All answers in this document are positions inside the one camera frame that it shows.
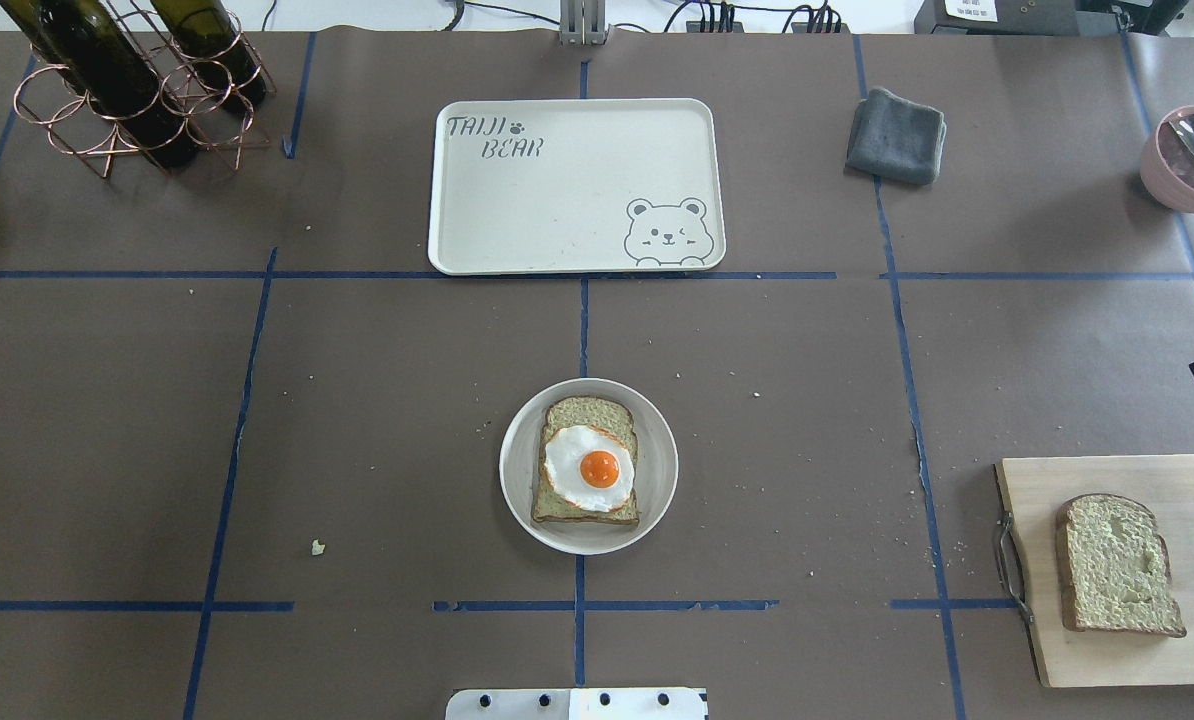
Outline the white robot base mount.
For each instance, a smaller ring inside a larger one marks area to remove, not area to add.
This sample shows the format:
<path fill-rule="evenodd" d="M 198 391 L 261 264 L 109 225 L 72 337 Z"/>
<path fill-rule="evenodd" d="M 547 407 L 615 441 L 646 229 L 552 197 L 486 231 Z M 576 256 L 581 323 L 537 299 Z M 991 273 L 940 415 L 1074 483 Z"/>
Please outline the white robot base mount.
<path fill-rule="evenodd" d="M 689 687 L 464 689 L 447 719 L 707 719 L 707 691 Z"/>

